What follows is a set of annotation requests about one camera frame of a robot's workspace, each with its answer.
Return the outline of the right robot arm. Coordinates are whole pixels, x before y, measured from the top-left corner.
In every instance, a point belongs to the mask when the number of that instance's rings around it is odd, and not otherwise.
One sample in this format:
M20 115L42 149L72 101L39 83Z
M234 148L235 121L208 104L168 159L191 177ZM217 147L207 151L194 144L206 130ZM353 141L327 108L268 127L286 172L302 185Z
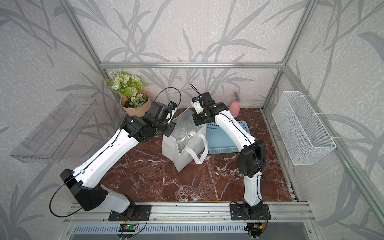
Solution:
M257 140L233 117L229 108L222 102L216 103L209 92L202 93L191 100L196 113L193 120L196 126L216 123L231 138L239 150L237 167L244 176L244 210L250 215L260 211L264 203L261 194L261 179L266 165L266 143Z

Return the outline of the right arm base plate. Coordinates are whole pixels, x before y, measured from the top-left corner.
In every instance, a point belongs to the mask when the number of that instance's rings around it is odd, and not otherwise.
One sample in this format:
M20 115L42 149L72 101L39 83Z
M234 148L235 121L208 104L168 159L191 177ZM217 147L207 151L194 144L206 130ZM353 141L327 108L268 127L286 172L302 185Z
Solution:
M260 202L255 206L250 206L247 203L239 204L237 202L230 203L231 220L265 220L272 219L269 206Z

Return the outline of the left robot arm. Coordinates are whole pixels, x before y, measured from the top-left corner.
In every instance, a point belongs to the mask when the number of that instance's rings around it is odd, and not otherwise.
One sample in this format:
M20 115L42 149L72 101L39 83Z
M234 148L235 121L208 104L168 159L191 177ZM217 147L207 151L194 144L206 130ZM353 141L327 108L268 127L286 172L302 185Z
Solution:
M74 170L64 170L61 178L83 210L97 207L123 213L134 205L123 194L116 193L100 181L114 164L139 143L163 134L170 136L175 128L172 118L177 104L153 102L144 116L127 118L113 135L92 157Z

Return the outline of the white insulated delivery bag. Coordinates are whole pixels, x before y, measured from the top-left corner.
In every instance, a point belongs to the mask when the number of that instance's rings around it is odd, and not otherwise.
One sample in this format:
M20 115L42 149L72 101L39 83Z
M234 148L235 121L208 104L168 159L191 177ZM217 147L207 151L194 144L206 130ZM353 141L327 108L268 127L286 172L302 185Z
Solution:
M193 110L185 109L173 122L176 126L169 137L163 135L162 154L170 159L178 172L191 161L200 165L209 151L206 139L207 125L196 126Z

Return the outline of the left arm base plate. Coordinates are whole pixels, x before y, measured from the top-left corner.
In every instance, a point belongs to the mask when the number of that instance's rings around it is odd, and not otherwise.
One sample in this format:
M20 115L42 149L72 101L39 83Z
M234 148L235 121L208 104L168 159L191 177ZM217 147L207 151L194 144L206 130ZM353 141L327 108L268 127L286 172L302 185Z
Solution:
M152 205L129 206L124 212L117 213L111 211L108 220L110 222L124 221L148 221L151 214Z

